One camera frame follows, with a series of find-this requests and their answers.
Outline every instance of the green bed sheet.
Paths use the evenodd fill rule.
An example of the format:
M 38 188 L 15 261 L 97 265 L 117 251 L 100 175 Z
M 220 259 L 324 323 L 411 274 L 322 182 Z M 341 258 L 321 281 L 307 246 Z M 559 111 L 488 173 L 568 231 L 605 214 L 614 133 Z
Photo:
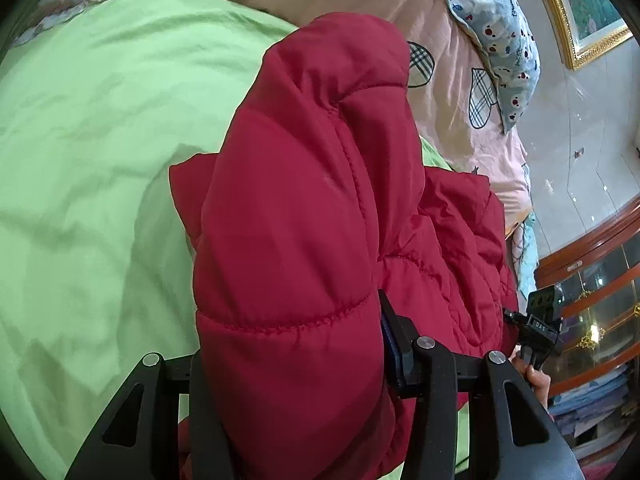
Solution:
M 110 0 L 0 65 L 0 408 L 48 480 L 146 352 L 197 348 L 168 167 L 220 149 L 293 30 L 225 0 Z

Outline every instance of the tiled wall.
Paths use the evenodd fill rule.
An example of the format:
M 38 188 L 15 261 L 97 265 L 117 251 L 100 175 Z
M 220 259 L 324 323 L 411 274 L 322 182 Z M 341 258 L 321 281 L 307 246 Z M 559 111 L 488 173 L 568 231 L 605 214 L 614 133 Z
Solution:
M 540 256 L 557 251 L 640 192 L 633 145 L 640 123 L 634 40 L 576 72 L 561 62 L 542 0 L 518 0 L 540 53 L 536 93 L 518 123 L 531 168 Z M 584 154 L 574 153 L 584 148 Z

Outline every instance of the metal screw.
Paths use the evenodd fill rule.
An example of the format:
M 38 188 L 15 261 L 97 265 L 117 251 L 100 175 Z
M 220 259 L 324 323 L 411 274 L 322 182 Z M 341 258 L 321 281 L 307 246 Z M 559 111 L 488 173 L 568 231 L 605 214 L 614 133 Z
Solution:
M 156 353 L 147 354 L 142 358 L 142 364 L 145 366 L 156 366 L 160 362 L 160 356 Z
M 501 365 L 506 360 L 507 360 L 507 358 L 499 350 L 491 350 L 489 352 L 489 361 L 491 361 L 492 363 L 496 363 L 497 365 Z
M 435 339 L 433 339 L 432 337 L 429 337 L 427 335 L 423 335 L 423 336 L 419 337 L 417 339 L 416 343 L 420 348 L 424 348 L 425 350 L 430 350 L 434 346 L 436 346 Z

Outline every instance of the bear print pillow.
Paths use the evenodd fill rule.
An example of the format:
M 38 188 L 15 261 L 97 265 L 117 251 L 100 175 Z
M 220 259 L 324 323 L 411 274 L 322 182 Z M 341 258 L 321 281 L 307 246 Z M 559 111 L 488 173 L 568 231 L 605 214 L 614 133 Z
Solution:
M 517 0 L 447 0 L 494 76 L 505 134 L 529 104 L 540 77 L 536 41 Z

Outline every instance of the picture frame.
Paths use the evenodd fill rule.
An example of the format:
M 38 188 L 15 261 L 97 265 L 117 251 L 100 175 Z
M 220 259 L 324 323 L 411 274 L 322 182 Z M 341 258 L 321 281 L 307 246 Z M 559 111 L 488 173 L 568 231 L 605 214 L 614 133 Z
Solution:
M 609 0 L 544 2 L 562 62 L 570 70 L 578 70 L 633 36 Z

